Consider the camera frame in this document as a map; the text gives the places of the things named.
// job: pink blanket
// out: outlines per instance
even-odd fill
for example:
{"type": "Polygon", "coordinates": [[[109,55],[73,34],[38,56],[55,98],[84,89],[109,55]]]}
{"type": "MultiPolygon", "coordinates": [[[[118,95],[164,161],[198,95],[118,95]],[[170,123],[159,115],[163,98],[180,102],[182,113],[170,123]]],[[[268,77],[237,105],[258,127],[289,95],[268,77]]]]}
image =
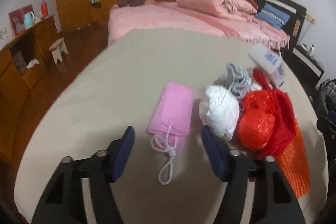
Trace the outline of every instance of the pink blanket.
{"type": "Polygon", "coordinates": [[[175,28],[208,33],[228,38],[238,38],[247,43],[280,50],[287,47],[289,35],[277,30],[254,16],[247,15],[241,21],[222,19],[187,8],[175,2],[146,0],[136,7],[111,8],[109,20],[109,45],[133,29],[175,28]]]}

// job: bed headboard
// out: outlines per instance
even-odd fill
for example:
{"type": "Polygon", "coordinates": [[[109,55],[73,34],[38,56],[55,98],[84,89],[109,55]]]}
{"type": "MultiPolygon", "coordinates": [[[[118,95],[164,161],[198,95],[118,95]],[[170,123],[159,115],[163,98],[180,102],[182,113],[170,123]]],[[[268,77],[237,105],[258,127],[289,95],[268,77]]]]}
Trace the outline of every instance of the bed headboard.
{"type": "Polygon", "coordinates": [[[300,36],[307,9],[291,0],[254,0],[258,4],[258,12],[266,3],[290,14],[289,21],[283,26],[283,30],[289,34],[289,50],[292,51],[300,36]]]}

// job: electric kettle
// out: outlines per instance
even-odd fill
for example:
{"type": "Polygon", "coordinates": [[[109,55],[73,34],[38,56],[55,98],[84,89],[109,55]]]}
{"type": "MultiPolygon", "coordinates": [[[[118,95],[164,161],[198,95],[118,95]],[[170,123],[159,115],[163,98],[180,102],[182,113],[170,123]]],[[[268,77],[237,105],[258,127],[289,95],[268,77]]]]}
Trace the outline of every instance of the electric kettle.
{"type": "Polygon", "coordinates": [[[24,15],[24,24],[26,30],[34,25],[35,15],[33,12],[28,12],[24,15]]]}

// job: orange mesh bag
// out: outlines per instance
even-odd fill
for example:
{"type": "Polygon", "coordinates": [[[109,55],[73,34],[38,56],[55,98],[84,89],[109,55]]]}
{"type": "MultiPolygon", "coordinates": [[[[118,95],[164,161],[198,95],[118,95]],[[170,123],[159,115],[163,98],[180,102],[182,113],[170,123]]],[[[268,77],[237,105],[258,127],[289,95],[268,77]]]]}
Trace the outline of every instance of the orange mesh bag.
{"type": "Polygon", "coordinates": [[[310,191],[310,178],[305,145],[301,130],[295,119],[296,136],[277,158],[277,162],[286,176],[296,198],[310,191]]]}

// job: red thermos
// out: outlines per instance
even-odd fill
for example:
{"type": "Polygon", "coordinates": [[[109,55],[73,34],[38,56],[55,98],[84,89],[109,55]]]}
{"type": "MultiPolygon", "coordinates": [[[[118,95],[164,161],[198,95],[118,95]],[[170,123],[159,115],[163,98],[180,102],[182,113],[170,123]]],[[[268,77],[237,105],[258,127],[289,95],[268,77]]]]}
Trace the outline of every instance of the red thermos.
{"type": "Polygon", "coordinates": [[[47,6],[45,1],[43,1],[42,4],[41,4],[41,13],[42,13],[43,17],[49,16],[48,15],[48,6],[47,6]]]}

